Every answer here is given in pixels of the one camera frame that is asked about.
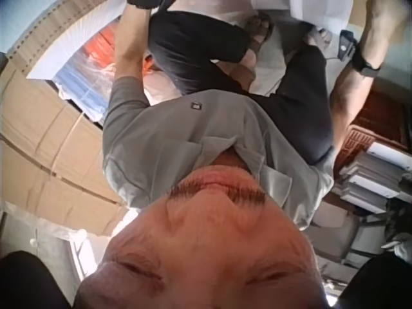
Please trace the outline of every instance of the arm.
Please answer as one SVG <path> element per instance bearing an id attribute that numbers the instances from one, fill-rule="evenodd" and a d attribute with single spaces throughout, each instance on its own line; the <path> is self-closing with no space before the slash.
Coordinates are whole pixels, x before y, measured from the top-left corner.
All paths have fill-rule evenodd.
<path id="1" fill-rule="evenodd" d="M 115 36 L 115 81 L 103 130 L 104 157 L 118 136 L 145 108 L 142 63 L 147 48 L 150 10 L 126 5 Z"/>
<path id="2" fill-rule="evenodd" d="M 359 43 L 364 59 L 373 68 L 384 62 L 389 40 L 396 27 L 407 18 L 407 7 L 400 9 L 400 0 L 369 0 L 366 26 Z M 349 63 L 339 75 L 332 91 L 333 145 L 337 151 L 343 146 L 350 124 L 363 108 L 369 95 L 373 78 L 355 71 Z"/>
<path id="3" fill-rule="evenodd" d="M 115 37 L 115 80 L 136 77 L 142 82 L 142 64 L 147 48 L 150 10 L 127 4 Z"/>

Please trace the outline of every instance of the shirt logo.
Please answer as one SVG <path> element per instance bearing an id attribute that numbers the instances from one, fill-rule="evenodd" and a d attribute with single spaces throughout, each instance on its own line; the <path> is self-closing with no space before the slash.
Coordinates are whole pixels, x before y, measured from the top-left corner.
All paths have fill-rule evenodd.
<path id="1" fill-rule="evenodd" d="M 201 111 L 201 103 L 199 103 L 199 102 L 192 102 L 192 104 L 191 104 L 191 109 L 197 109 L 198 111 Z"/>

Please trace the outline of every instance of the watch strap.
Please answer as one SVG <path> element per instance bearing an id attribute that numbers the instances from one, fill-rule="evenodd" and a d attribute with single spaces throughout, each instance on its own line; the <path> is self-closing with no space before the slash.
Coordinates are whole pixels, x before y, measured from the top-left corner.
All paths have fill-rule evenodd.
<path id="1" fill-rule="evenodd" d="M 372 68 L 371 64 L 368 63 L 362 56 L 361 50 L 359 48 L 357 48 L 355 53 L 353 54 L 352 67 L 353 69 L 355 69 L 356 72 L 366 77 L 375 78 L 376 76 L 378 76 L 380 71 L 380 68 Z"/>

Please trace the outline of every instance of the tan cardboard box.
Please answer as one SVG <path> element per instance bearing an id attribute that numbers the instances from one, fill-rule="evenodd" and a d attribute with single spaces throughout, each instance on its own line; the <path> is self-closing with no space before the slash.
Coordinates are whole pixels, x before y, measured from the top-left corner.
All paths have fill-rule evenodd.
<path id="1" fill-rule="evenodd" d="M 102 172 L 102 131 L 61 100 L 43 80 L 28 80 L 12 63 L 0 76 L 1 134 L 61 178 L 121 202 Z"/>
<path id="2" fill-rule="evenodd" d="M 40 218 L 110 236 L 126 207 L 74 187 L 20 150 L 1 142 L 1 196 Z"/>

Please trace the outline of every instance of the eye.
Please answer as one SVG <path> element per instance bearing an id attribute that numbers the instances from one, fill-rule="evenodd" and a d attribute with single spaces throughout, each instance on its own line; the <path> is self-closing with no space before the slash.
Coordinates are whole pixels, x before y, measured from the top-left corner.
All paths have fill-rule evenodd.
<path id="1" fill-rule="evenodd" d="M 145 276 L 145 277 L 148 277 L 149 279 L 162 280 L 162 277 L 160 277 L 158 274 L 141 269 L 135 264 L 131 264 L 131 263 L 118 263 L 118 264 L 128 269 L 130 272 L 133 272 L 140 276 Z"/>
<path id="2" fill-rule="evenodd" d="M 282 278 L 288 277 L 290 275 L 289 272 L 274 272 L 272 274 L 266 276 L 260 276 L 253 278 L 246 282 L 246 285 L 254 285 L 256 283 L 262 283 L 267 281 L 278 281 Z"/>

